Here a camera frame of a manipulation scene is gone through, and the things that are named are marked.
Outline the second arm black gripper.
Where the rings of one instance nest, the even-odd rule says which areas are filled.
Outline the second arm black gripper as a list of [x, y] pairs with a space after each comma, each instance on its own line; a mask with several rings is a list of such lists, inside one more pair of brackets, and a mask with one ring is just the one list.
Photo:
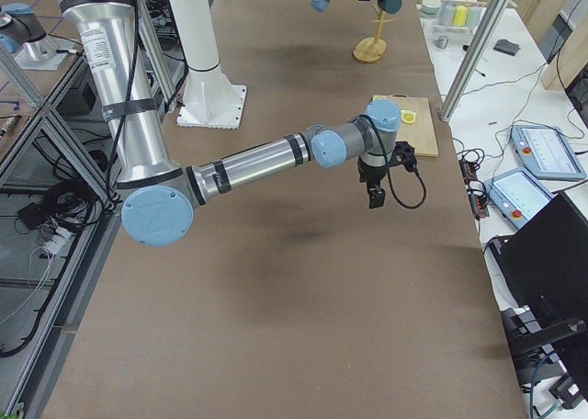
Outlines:
[[376, 209], [384, 206], [386, 191], [381, 187], [381, 180], [387, 175], [387, 167], [373, 166], [364, 162], [361, 158], [357, 159], [357, 169], [359, 173], [359, 182], [366, 184], [368, 195], [368, 207]]

